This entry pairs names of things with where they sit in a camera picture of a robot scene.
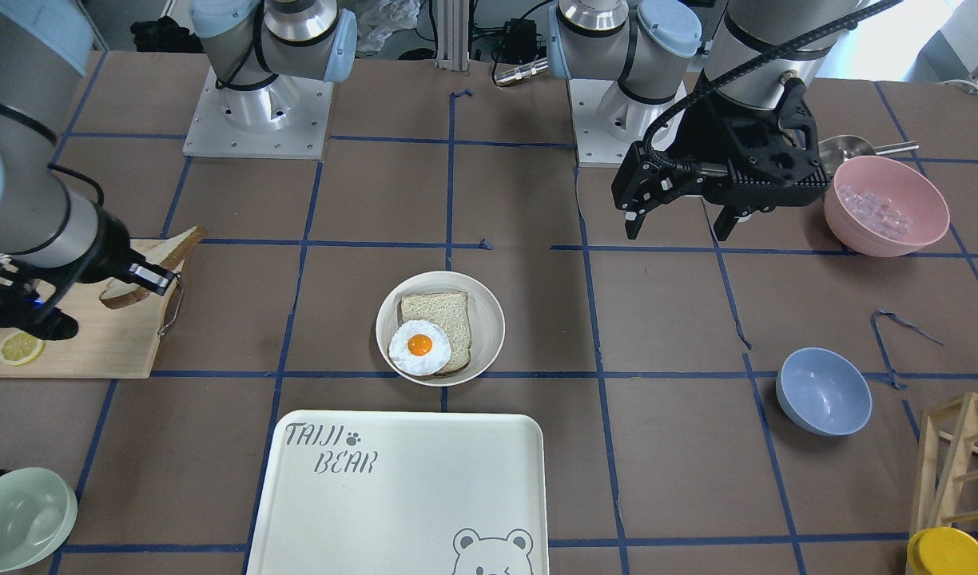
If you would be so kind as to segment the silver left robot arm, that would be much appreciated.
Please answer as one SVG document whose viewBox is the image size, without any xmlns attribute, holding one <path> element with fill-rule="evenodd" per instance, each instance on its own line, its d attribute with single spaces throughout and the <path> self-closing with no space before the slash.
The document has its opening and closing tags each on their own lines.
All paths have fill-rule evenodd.
<svg viewBox="0 0 978 575">
<path fill-rule="evenodd" d="M 705 41 L 689 5 L 552 3 L 551 75 L 610 82 L 602 115 L 629 145 L 612 183 L 628 239 L 684 196 L 722 208 L 717 240 L 755 212 L 821 199 L 831 176 L 805 94 L 840 30 L 866 15 L 857 1 L 727 2 L 696 84 L 680 95 Z"/>
</svg>

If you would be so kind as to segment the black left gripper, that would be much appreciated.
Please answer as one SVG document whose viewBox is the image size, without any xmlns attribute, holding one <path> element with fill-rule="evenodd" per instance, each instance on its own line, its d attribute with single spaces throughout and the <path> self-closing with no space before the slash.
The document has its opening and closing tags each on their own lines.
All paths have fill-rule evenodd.
<svg viewBox="0 0 978 575">
<path fill-rule="evenodd" d="M 714 90 L 684 112 L 665 149 L 633 142 L 612 183 L 627 239 L 638 239 L 644 212 L 690 194 L 723 206 L 711 224 L 718 243 L 748 210 L 804 207 L 824 196 L 831 177 L 806 90 L 805 81 L 787 81 L 772 109 L 749 109 Z"/>
</svg>

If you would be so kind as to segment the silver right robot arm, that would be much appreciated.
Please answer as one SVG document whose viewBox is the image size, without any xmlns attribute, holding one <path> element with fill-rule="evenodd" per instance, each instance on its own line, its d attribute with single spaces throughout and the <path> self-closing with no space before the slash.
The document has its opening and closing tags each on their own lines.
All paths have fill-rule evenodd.
<svg viewBox="0 0 978 575">
<path fill-rule="evenodd" d="M 336 1 L 194 1 L 194 32 L 236 103 L 280 93 L 286 77 L 345 81 L 358 39 Z M 74 192 L 52 168 L 93 47 L 70 1 L 0 1 L 0 328 L 44 341 L 75 336 L 58 308 L 74 284 L 119 281 L 164 295 L 179 275 L 131 247 L 103 199 Z"/>
</svg>

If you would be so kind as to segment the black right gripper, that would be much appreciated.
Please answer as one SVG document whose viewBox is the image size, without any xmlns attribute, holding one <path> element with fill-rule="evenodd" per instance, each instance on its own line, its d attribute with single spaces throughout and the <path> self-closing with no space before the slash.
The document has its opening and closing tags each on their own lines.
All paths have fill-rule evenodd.
<svg viewBox="0 0 978 575">
<path fill-rule="evenodd" d="M 58 303 L 74 284 L 117 280 L 166 294 L 178 274 L 136 252 L 117 218 L 103 210 L 95 214 L 98 229 L 89 251 L 74 262 L 39 267 L 0 252 L 0 328 L 17 328 L 44 341 L 72 339 L 79 323 Z"/>
</svg>

